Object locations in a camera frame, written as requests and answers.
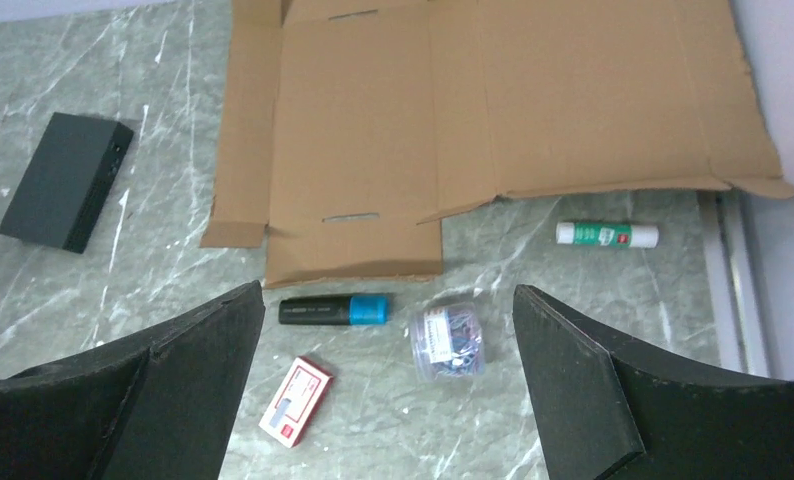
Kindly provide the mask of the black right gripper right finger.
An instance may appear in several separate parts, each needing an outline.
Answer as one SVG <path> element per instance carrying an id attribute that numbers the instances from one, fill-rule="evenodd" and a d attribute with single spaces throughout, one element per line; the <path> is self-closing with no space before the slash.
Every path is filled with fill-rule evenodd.
<path id="1" fill-rule="evenodd" d="M 552 479 L 794 479 L 794 381 L 698 362 L 529 285 L 513 324 Z"/>

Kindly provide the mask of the brown cardboard box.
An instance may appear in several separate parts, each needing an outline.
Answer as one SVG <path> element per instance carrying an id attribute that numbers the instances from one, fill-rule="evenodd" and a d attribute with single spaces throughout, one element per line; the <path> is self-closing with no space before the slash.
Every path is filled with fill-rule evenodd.
<path id="1" fill-rule="evenodd" d="M 498 197 L 790 198 L 727 1 L 236 1 L 205 248 L 428 277 Z"/>

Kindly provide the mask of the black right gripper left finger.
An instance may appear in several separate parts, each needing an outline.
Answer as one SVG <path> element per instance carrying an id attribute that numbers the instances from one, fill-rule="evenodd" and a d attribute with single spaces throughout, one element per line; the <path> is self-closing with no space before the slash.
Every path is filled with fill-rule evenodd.
<path id="1" fill-rule="evenodd" d="M 0 379 L 0 479 L 215 479 L 264 320 L 258 282 Z"/>

